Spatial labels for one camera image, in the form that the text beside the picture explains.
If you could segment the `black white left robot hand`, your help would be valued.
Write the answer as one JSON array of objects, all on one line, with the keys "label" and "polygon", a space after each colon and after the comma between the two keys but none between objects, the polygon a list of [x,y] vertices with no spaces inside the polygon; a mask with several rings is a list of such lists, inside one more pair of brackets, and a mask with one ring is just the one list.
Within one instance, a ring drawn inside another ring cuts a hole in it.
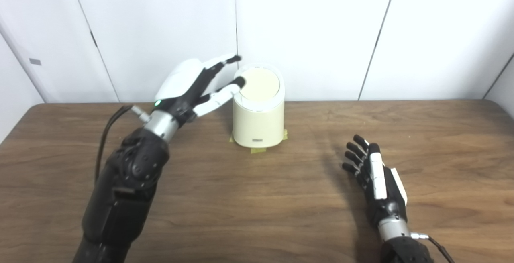
[{"label": "black white left robot hand", "polygon": [[180,127],[222,107],[245,86],[241,76],[211,93],[206,89],[228,64],[241,61],[236,54],[227,54],[207,62],[189,59],[180,63],[167,76],[155,96],[154,110],[170,114]]}]

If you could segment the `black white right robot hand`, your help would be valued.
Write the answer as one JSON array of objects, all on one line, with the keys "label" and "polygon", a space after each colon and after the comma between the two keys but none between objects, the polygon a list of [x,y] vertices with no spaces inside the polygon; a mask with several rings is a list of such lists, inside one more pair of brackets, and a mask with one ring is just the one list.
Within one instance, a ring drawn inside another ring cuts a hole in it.
[{"label": "black white right robot hand", "polygon": [[373,227],[392,217],[408,222],[406,195],[395,170],[383,162],[380,146],[356,134],[347,142],[342,169],[352,175],[365,194],[366,218]]}]

